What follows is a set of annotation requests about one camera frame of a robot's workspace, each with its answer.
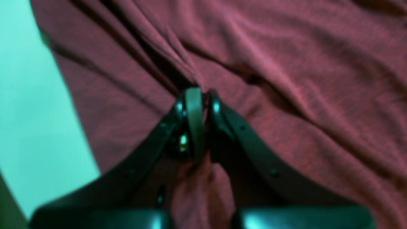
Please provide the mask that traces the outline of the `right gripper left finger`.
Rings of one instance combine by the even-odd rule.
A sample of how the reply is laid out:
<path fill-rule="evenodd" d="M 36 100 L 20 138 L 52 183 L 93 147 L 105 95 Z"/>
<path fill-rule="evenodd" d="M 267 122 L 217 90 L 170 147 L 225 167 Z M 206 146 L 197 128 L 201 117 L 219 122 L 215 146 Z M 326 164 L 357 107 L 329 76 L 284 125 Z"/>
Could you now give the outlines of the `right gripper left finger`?
<path fill-rule="evenodd" d="M 192 87 L 146 139 L 89 184 L 38 207 L 30 229 L 173 229 L 169 213 L 184 162 L 205 157 L 202 90 Z"/>

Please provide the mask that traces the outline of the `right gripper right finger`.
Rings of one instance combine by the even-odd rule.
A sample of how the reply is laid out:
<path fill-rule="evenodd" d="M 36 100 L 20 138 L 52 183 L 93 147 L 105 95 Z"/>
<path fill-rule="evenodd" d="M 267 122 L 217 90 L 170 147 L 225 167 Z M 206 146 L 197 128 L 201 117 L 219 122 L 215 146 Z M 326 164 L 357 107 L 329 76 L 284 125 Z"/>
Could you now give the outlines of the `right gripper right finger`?
<path fill-rule="evenodd" d="M 211 161 L 227 173 L 236 211 L 232 229 L 374 229 L 364 206 L 284 162 L 218 93 L 208 91 Z"/>

